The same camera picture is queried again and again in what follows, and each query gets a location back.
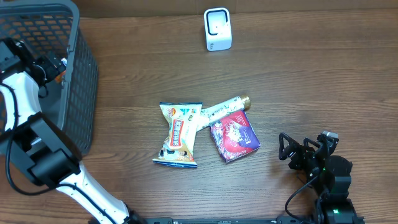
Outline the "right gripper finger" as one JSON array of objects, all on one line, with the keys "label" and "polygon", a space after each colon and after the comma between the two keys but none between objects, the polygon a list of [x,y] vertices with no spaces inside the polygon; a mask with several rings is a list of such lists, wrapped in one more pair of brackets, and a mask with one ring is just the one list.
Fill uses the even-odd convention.
[{"label": "right gripper finger", "polygon": [[298,150],[300,144],[292,139],[289,135],[281,132],[279,134],[279,159],[286,160],[288,157],[292,157]]},{"label": "right gripper finger", "polygon": [[305,152],[312,154],[319,154],[322,144],[320,143],[320,134],[317,136],[317,140],[310,138],[304,138],[303,145],[305,146]]}]

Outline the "orange snack packet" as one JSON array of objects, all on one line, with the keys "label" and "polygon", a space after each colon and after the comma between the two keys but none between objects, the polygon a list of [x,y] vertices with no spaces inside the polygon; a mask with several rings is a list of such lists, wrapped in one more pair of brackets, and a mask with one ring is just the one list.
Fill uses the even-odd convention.
[{"label": "orange snack packet", "polygon": [[57,83],[61,83],[63,81],[63,77],[66,74],[66,68],[67,68],[67,59],[62,58],[61,59],[62,65],[60,66],[60,73],[55,77],[55,81]]}]

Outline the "red purple liners pack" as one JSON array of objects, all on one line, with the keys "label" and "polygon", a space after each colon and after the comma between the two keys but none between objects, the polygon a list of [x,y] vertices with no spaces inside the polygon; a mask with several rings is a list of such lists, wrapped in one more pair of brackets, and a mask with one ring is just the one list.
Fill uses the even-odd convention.
[{"label": "red purple liners pack", "polygon": [[226,163],[258,150],[261,146],[244,110],[235,111],[210,126],[220,156]]}]

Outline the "white conditioner tube gold cap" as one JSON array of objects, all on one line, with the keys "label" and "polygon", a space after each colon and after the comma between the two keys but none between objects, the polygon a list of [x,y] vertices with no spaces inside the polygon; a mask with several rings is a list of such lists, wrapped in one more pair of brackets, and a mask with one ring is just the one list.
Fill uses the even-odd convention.
[{"label": "white conditioner tube gold cap", "polygon": [[202,109],[197,126],[197,132],[207,128],[210,124],[239,110],[247,110],[251,100],[247,95],[236,96],[209,108]]}]

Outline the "cream snack bag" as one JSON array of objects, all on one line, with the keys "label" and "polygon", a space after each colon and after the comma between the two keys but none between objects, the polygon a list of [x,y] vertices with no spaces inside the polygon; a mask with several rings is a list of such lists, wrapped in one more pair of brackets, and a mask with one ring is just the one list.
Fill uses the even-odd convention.
[{"label": "cream snack bag", "polygon": [[202,105],[201,102],[159,103],[169,131],[152,162],[170,167],[197,167],[193,152]]}]

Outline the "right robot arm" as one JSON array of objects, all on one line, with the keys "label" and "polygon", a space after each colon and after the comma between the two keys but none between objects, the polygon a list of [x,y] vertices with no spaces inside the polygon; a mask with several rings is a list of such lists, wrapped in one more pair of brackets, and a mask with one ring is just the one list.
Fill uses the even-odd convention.
[{"label": "right robot arm", "polygon": [[[348,198],[353,163],[333,153],[338,145],[338,134],[324,131],[314,141],[304,138],[300,144],[289,135],[279,134],[279,159],[290,159],[292,170],[301,170],[306,181],[285,203],[285,212],[299,223],[364,223]],[[310,187],[317,194],[312,217],[305,218],[289,211],[292,199]]]}]

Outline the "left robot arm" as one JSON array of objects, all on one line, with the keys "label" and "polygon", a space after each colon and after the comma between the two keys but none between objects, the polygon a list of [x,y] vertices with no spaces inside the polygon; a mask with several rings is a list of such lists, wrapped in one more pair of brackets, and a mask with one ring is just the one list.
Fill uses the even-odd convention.
[{"label": "left robot arm", "polygon": [[22,195],[58,190],[79,203],[92,223],[145,223],[88,172],[73,141],[42,112],[39,90],[66,72],[65,59],[33,56],[23,41],[1,39],[1,93],[7,110],[1,150],[9,185]]}]

